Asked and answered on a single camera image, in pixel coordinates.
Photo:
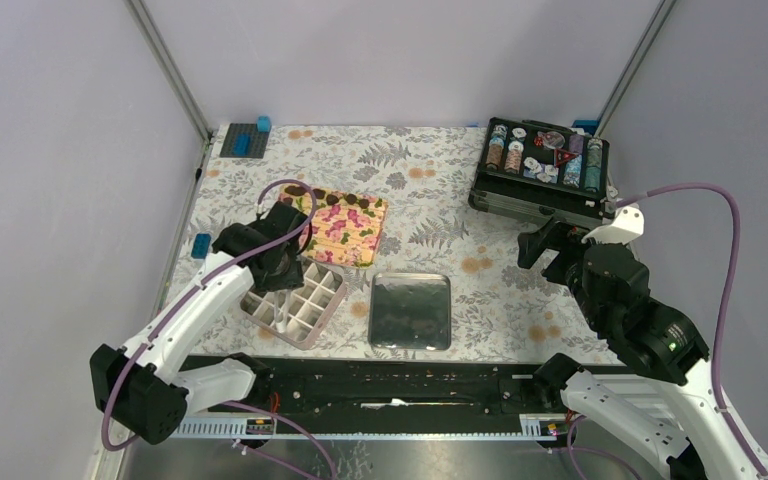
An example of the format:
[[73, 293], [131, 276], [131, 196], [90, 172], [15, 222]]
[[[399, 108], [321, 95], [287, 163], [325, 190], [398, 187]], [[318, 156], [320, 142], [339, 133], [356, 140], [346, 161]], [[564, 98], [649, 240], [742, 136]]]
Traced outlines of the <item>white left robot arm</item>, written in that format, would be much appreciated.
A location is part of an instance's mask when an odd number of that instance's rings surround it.
[[203, 334], [250, 291], [302, 286], [300, 238], [311, 221], [310, 215], [276, 202], [255, 221], [226, 227], [188, 286], [148, 325], [118, 348], [98, 347], [89, 365], [106, 449], [129, 444], [111, 440], [112, 422], [156, 445], [188, 414], [228, 401], [248, 411], [267, 404], [271, 387], [244, 358], [229, 356], [190, 370], [184, 363]]

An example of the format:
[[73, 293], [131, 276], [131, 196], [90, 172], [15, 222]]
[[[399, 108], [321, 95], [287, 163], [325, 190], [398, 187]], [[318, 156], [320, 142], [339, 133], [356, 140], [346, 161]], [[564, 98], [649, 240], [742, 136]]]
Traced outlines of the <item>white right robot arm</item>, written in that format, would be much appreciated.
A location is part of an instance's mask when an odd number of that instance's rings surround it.
[[709, 348], [695, 324], [651, 296], [649, 270], [627, 247], [643, 232], [634, 208], [590, 231], [551, 220], [518, 236], [518, 265], [529, 269], [554, 251], [544, 278], [569, 289], [590, 329], [653, 388], [677, 423], [617, 396], [565, 354], [536, 372], [535, 402], [597, 423], [665, 479], [768, 479], [768, 454], [726, 395], [715, 392]]

